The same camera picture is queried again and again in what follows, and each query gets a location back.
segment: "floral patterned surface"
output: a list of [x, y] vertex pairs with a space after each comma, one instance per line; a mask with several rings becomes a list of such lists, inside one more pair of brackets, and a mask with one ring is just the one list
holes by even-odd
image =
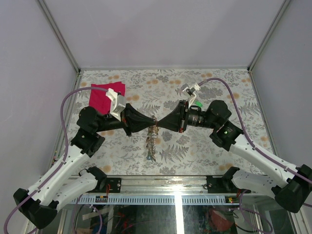
[[[114, 70], [84, 71], [80, 87], [122, 81], [126, 84], [127, 102], [141, 113], [158, 120], [169, 114], [180, 99], [186, 99], [180, 87], [210, 77], [224, 79], [231, 87], [246, 128], [257, 143], [271, 151], [251, 80], [245, 69], [197, 70]], [[69, 139], [78, 130], [76, 121], [81, 108], [88, 106], [90, 91], [78, 94], [68, 127]], [[198, 101], [206, 110], [215, 99], [224, 100], [232, 112], [230, 121], [239, 126], [237, 114], [225, 86], [211, 81], [201, 87]], [[260, 174], [243, 158], [215, 146], [211, 130], [189, 126], [180, 134], [160, 128], [156, 139], [156, 162], [147, 160], [147, 129], [127, 137], [121, 129], [101, 132], [106, 138], [98, 152], [81, 168], [97, 166], [109, 175], [222, 175], [231, 166]]]

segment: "white wall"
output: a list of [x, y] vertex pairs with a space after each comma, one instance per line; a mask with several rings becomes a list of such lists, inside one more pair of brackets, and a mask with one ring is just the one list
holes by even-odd
[[[36, 1], [0, 1], [0, 230], [13, 193], [47, 169], [60, 126], [59, 106], [75, 72]], [[15, 215], [10, 234], [26, 218]]]
[[[312, 1], [294, 0], [253, 70], [280, 157], [312, 167]], [[312, 195], [308, 198], [312, 204]], [[306, 209], [312, 221], [312, 209]]]
[[283, 0], [46, 2], [81, 67], [247, 67]]

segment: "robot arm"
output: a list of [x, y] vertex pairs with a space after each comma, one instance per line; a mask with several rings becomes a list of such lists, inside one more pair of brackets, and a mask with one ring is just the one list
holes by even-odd
[[[207, 111], [202, 111], [198, 106], [190, 106], [190, 103], [194, 101], [193, 93], [198, 90], [198, 85], [194, 85], [193, 88], [184, 85], [182, 89], [185, 94], [190, 96], [188, 101], [179, 101], [177, 107], [161, 119], [157, 125], [180, 133], [186, 131], [187, 126], [212, 129], [210, 138], [215, 145], [245, 158], [267, 174], [267, 176], [254, 175], [232, 167], [222, 177], [224, 187], [248, 189], [268, 195], [284, 209], [294, 213], [298, 212], [310, 194], [312, 185], [286, 169], [289, 168], [310, 180], [312, 179], [312, 169], [306, 165], [297, 167], [286, 162], [253, 141], [251, 141], [254, 144], [252, 146], [243, 131], [228, 120], [232, 113], [224, 101], [214, 100]], [[285, 165], [286, 169], [272, 163], [258, 150]]]
[[[239, 168], [231, 167], [222, 177], [223, 186], [248, 189], [273, 197], [278, 204], [291, 212], [298, 212], [312, 190], [312, 185], [303, 179], [291, 174], [287, 170], [277, 167], [263, 157], [254, 148], [260, 149], [278, 162], [299, 173], [305, 178], [312, 179], [312, 169], [306, 165], [300, 168], [288, 163], [261, 146], [252, 147], [243, 134], [243, 131], [228, 121], [231, 112], [224, 101], [214, 100], [207, 111], [192, 106], [195, 100], [194, 92], [200, 87], [188, 86], [183, 92], [189, 95], [188, 101], [180, 100], [177, 107], [165, 118], [156, 122], [154, 119], [136, 111], [120, 94], [109, 90], [106, 94], [112, 101], [110, 114], [102, 115], [93, 107], [85, 107], [79, 114], [77, 125], [80, 127], [71, 141], [68, 157], [65, 161], [58, 160], [54, 166], [34, 185], [27, 190], [18, 189], [13, 197], [16, 204], [22, 203], [33, 191], [38, 191], [21, 207], [20, 211], [37, 228], [46, 227], [57, 215], [57, 212], [66, 204], [88, 191], [105, 192], [106, 174], [97, 167], [87, 169], [74, 182], [63, 186], [65, 180], [83, 163], [91, 158], [104, 142], [105, 138], [97, 132], [124, 129], [127, 136], [139, 132], [147, 127], [157, 125], [175, 132], [183, 133], [187, 126], [213, 129], [210, 138], [218, 147], [232, 152], [250, 161], [268, 176], [254, 175]], [[54, 175], [55, 168], [61, 166]], [[41, 181], [51, 179], [38, 189]]]
[[[77, 125], [80, 127], [72, 139], [66, 159], [59, 159], [48, 172], [34, 185], [18, 189], [13, 197], [17, 205], [22, 203], [34, 191], [19, 211], [38, 229], [45, 228], [70, 201], [88, 191], [106, 192], [106, 174], [97, 167], [87, 169], [87, 173], [74, 182], [63, 184], [82, 164], [91, 158], [100, 148], [105, 138], [97, 132], [123, 128], [127, 136], [156, 124], [152, 118], [136, 111], [124, 97], [109, 89], [106, 94], [111, 100], [110, 114], [102, 115], [93, 107], [85, 107], [79, 113]], [[42, 181], [50, 180], [39, 189]]]

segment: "red cloth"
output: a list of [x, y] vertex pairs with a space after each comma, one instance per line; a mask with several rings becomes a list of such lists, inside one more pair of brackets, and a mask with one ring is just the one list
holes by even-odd
[[[126, 85], [121, 82], [110, 84], [91, 84], [91, 87], [100, 87], [105, 89], [113, 89], [115, 92], [120, 92], [125, 96]], [[111, 100], [106, 96], [106, 93], [101, 90], [91, 90], [89, 106], [94, 107], [101, 114], [107, 114], [111, 110]]]

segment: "black end effector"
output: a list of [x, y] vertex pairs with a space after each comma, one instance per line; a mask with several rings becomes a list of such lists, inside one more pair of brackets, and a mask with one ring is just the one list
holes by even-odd
[[[28, 197], [28, 190], [18, 189], [13, 198], [16, 205], [19, 205]], [[40, 200], [34, 201], [30, 198], [20, 208], [19, 211], [25, 215], [38, 229], [45, 228], [57, 216], [56, 207], [58, 202], [52, 201], [48, 206], [40, 205]]]
[[77, 125], [91, 134], [122, 128], [127, 136], [131, 136], [131, 133], [139, 132], [156, 124], [154, 119], [141, 114], [129, 103], [126, 104], [120, 115], [121, 121], [110, 114], [102, 115], [93, 107], [88, 106], [80, 111]]
[[[298, 174], [312, 180], [312, 169], [303, 164], [298, 169]], [[275, 201], [287, 211], [297, 213], [312, 191], [312, 185], [298, 176], [288, 179], [288, 185], [284, 188], [278, 186], [272, 188]]]
[[137, 133], [145, 128], [156, 125], [156, 120], [149, 118], [127, 103], [126, 108], [121, 112], [121, 121], [124, 123], [124, 130], [127, 136]]
[[210, 103], [207, 111], [202, 111], [198, 106], [188, 108], [185, 100], [179, 101], [177, 107], [157, 125], [175, 132], [184, 132], [187, 125], [211, 128], [213, 133], [210, 138], [218, 147], [229, 151], [230, 146], [235, 144], [235, 139], [243, 134], [243, 131], [228, 121], [231, 112], [224, 101], [214, 100]]
[[174, 132], [183, 133], [187, 127], [188, 105], [186, 100], [180, 100], [176, 108], [157, 122], [157, 126]]
[[231, 116], [224, 101], [214, 100], [206, 112], [198, 106], [188, 108], [185, 100], [180, 100], [177, 107], [157, 125], [175, 132], [184, 132], [187, 125], [203, 128], [219, 129]]

